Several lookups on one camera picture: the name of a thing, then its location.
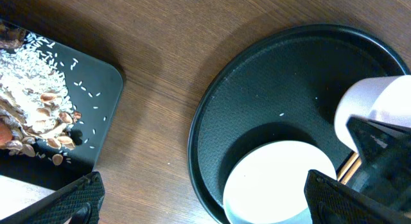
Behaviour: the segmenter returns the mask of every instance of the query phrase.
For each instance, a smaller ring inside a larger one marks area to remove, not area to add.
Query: wooden table
[[[214,223],[187,171],[207,86],[253,42],[292,26],[356,26],[411,64],[411,0],[0,0],[0,15],[121,68],[117,114],[96,170],[100,223]]]

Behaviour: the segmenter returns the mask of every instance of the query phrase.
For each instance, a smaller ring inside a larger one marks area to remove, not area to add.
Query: wooden stick
[[[342,177],[347,173],[348,169],[354,164],[354,162],[359,157],[358,153],[354,152],[351,157],[347,160],[346,164],[342,166],[341,170],[338,172],[337,180],[341,182]]]
[[[343,179],[341,180],[341,183],[343,185],[346,185],[347,182],[351,179],[351,177],[354,175],[355,171],[357,171],[357,169],[361,166],[361,159],[358,158],[355,163],[353,164],[353,166],[351,166],[351,168],[348,170],[348,172],[344,175]]]

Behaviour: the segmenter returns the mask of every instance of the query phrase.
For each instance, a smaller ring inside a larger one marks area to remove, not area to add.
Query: white cup
[[[335,133],[358,152],[347,129],[351,116],[411,127],[411,76],[388,76],[360,80],[342,97],[335,112]]]

